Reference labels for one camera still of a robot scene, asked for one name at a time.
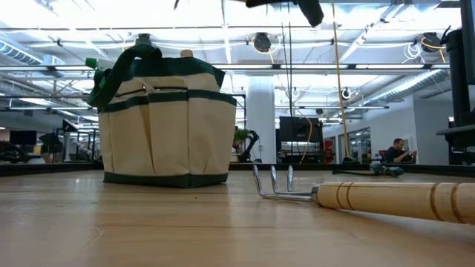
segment ceiling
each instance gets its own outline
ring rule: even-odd
[[[175,0],[2,1],[0,39],[34,56],[55,56],[66,65],[83,65],[88,57],[114,61],[139,33],[150,33],[164,56],[178,57],[182,49],[191,49],[195,57],[212,64],[289,64],[291,58],[293,64],[334,64],[333,10],[328,2],[321,1],[324,22],[311,28],[298,7],[286,4],[248,9],[239,1],[180,0],[174,10]],[[335,2],[337,47],[340,63],[344,64],[440,63],[439,53],[408,51],[410,45],[414,40],[420,41],[425,32],[436,32],[440,37],[449,26],[461,26],[456,1],[443,7],[438,0],[413,0],[416,4],[399,5],[391,4],[392,0]],[[252,40],[257,32],[267,33],[272,55],[254,49]],[[0,55],[0,64],[20,62]],[[7,74],[53,91],[53,79],[47,76],[40,80],[37,73]],[[88,93],[94,85],[91,73],[68,75],[84,79],[56,79],[56,89],[64,88],[64,94]],[[245,93],[251,75],[258,73],[230,72],[222,91]],[[275,104],[288,105],[287,75],[273,77]],[[358,92],[354,100],[368,97],[399,78],[402,76],[392,73],[345,74],[341,76],[341,86]],[[334,105],[338,101],[337,84],[333,73],[294,74],[293,99],[299,105]],[[0,91],[18,94],[16,90],[20,88],[6,84],[4,90],[0,86]],[[77,99],[65,104],[87,106]]]

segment white column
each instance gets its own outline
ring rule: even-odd
[[[272,76],[252,76],[247,90],[247,128],[260,137],[252,148],[251,160],[275,163],[275,110]]]

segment red object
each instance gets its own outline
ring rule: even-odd
[[[333,142],[325,141],[324,149],[325,149],[325,163],[330,164],[333,162]]]

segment metal rake tines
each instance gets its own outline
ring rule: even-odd
[[[274,193],[273,194],[265,193],[262,190],[261,178],[259,177],[258,167],[254,165],[253,168],[254,168],[255,187],[258,190],[259,196],[266,199],[274,199],[274,200],[312,201],[312,192],[279,192],[278,184],[277,184],[277,173],[275,171],[274,166],[272,166],[270,170],[272,189]],[[290,178],[290,180],[292,180],[292,175],[293,175],[292,167],[289,167],[289,173],[287,174],[287,179]],[[289,187],[289,185],[292,185],[292,183],[287,182],[287,187]]]

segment bag handle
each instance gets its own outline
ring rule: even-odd
[[[100,108],[106,106],[119,90],[124,75],[136,57],[141,59],[162,59],[162,51],[157,47],[138,44],[125,50],[117,59],[112,69],[96,71],[94,88],[88,98],[88,104]]]

